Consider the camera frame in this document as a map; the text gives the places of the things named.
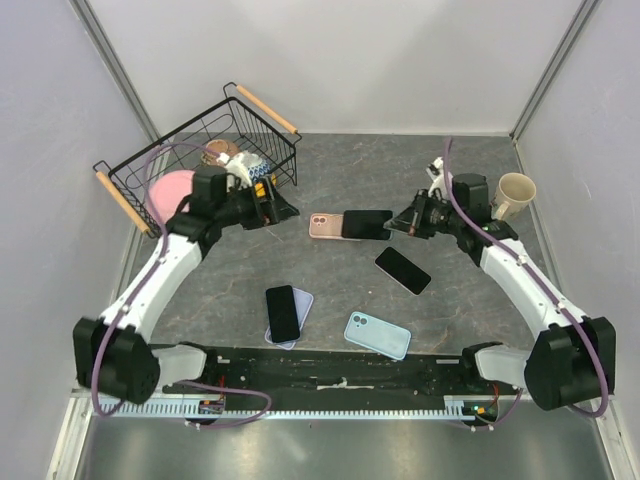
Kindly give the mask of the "pink edged black phone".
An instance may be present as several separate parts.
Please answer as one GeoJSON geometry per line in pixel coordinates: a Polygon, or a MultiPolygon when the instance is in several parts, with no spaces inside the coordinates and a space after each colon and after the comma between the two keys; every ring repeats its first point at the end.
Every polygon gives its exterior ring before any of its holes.
{"type": "Polygon", "coordinates": [[[375,265],[413,295],[421,294],[431,283],[431,276],[393,247],[385,248],[375,265]]]}

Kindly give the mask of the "pink phone case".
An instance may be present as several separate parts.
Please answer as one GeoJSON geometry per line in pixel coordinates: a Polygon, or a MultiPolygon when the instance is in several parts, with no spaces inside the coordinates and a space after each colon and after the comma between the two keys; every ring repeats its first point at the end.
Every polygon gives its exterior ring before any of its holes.
{"type": "Polygon", "coordinates": [[[309,221],[309,236],[319,240],[352,241],[342,235],[343,214],[313,213],[309,221]]]}

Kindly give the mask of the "light blue phone case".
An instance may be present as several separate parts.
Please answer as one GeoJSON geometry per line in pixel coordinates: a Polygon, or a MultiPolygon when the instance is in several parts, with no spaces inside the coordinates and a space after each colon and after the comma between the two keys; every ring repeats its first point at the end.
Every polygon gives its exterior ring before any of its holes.
{"type": "Polygon", "coordinates": [[[344,330],[344,338],[393,360],[406,357],[411,332],[363,312],[353,312],[344,330]]]}

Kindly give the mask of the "teal edged phone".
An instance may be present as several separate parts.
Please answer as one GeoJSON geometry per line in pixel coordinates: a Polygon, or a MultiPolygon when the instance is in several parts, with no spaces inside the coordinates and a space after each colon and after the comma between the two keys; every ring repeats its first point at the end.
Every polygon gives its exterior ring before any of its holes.
{"type": "Polygon", "coordinates": [[[345,210],[341,235],[347,239],[388,241],[392,232],[384,224],[393,216],[391,210],[345,210]]]}

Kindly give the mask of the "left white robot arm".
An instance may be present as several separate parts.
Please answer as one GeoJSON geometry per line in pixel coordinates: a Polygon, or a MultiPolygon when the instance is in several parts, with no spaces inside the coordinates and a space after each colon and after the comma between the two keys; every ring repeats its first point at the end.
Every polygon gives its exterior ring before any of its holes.
{"type": "Polygon", "coordinates": [[[222,167],[195,172],[173,216],[159,225],[156,249],[132,283],[98,318],[81,318],[73,329],[77,380],[92,400],[108,395],[140,405],[157,389],[181,381],[198,393],[215,389],[220,371],[204,348],[151,346],[157,321],[225,228],[260,229],[298,213],[268,176],[243,187],[222,167]]]}

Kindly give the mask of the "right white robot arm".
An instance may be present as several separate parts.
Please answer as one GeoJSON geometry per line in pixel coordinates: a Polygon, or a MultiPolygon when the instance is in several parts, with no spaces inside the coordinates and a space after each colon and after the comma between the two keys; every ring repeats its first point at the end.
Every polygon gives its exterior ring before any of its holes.
{"type": "Polygon", "coordinates": [[[466,362],[457,371],[465,391],[481,393],[497,381],[526,390],[545,411],[593,399],[601,401],[595,415],[606,411],[615,389],[614,326],[569,301],[535,265],[511,226],[492,219],[484,176],[440,174],[384,226],[421,239],[454,237],[499,285],[534,337],[529,350],[500,342],[465,348],[466,362]]]}

